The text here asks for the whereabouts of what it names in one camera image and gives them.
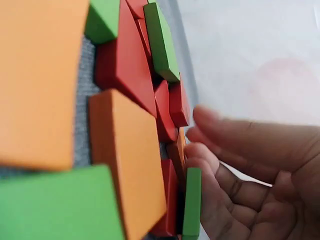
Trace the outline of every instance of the wooden block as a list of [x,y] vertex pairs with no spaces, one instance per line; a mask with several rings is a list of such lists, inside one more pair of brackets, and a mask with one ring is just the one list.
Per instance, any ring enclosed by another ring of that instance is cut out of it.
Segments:
[[177,235],[178,179],[171,159],[162,160],[161,166],[166,198],[166,214],[150,232],[157,237],[172,237]]
[[144,5],[148,4],[147,0],[126,0],[132,12],[134,19],[145,19]]
[[157,3],[143,7],[155,71],[168,82],[178,82],[179,68],[169,25]]
[[200,233],[201,169],[187,170],[182,239],[197,240]]
[[169,158],[172,159],[173,166],[182,190],[186,190],[186,161],[184,153],[185,145],[185,131],[183,127],[180,127],[177,141],[166,146],[166,151]]
[[160,142],[169,143],[178,139],[178,130],[169,113],[169,89],[166,80],[155,89],[155,104],[157,110],[156,127]]
[[166,212],[155,118],[115,89],[89,99],[92,161],[110,166],[126,239],[140,240]]
[[190,107],[181,75],[180,82],[170,85],[169,95],[170,116],[174,125],[177,128],[188,126],[190,124]]
[[90,0],[84,33],[94,44],[103,44],[118,36],[120,0]]
[[152,63],[152,68],[153,68],[153,62],[152,62],[152,57],[151,57],[151,50],[150,50],[150,45],[149,45],[149,38],[148,38],[146,22],[144,19],[137,19],[137,20],[135,20],[135,24],[136,24],[136,27],[138,28],[138,31],[139,31],[139,34],[141,37],[141,41],[143,44],[146,58],[148,59],[148,62]]
[[124,240],[106,166],[0,181],[5,240]]
[[117,89],[157,116],[147,57],[126,0],[120,0],[118,38],[96,49],[95,83],[102,90]]
[[4,1],[0,165],[73,165],[78,61],[88,0]]

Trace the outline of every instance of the white surface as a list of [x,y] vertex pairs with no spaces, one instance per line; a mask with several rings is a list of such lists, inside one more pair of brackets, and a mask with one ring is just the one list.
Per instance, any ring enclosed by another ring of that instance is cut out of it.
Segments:
[[201,103],[229,117],[320,124],[320,0],[178,3]]

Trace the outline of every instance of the red wooden block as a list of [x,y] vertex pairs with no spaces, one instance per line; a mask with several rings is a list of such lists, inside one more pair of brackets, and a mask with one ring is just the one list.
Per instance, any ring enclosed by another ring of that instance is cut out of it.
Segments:
[[151,63],[152,63],[146,21],[144,19],[137,19],[135,20],[135,24],[136,24],[136,27],[138,28],[138,31],[142,40],[146,58],[148,59],[148,61],[151,59]]
[[126,0],[120,0],[118,38],[96,48],[95,83],[117,89],[157,116],[147,57]]
[[170,116],[174,125],[178,127],[188,126],[190,124],[190,107],[181,78],[180,82],[170,85]]
[[178,180],[171,159],[161,161],[165,198],[166,214],[151,229],[151,233],[157,237],[170,237],[177,235],[177,210],[178,210]]
[[148,4],[147,0],[126,0],[132,12],[134,19],[144,19],[144,5]]
[[178,139],[178,130],[169,113],[168,82],[163,80],[155,89],[155,104],[157,110],[156,128],[160,142],[175,142]]

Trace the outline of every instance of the green wooden block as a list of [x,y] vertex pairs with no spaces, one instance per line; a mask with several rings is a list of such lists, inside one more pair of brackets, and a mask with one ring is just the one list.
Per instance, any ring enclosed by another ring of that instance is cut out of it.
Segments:
[[170,83],[180,81],[169,25],[157,3],[144,5],[144,16],[155,71]]
[[124,240],[106,166],[0,181],[4,240]]
[[200,233],[201,169],[187,170],[182,240],[197,240]]
[[118,36],[120,0],[90,0],[84,34],[94,44],[109,42]]

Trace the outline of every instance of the hand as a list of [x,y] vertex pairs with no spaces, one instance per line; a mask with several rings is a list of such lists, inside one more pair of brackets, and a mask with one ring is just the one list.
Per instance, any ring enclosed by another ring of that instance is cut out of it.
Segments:
[[[320,239],[320,128],[219,118],[197,106],[188,167],[202,170],[211,240]],[[223,164],[270,186],[242,181]]]

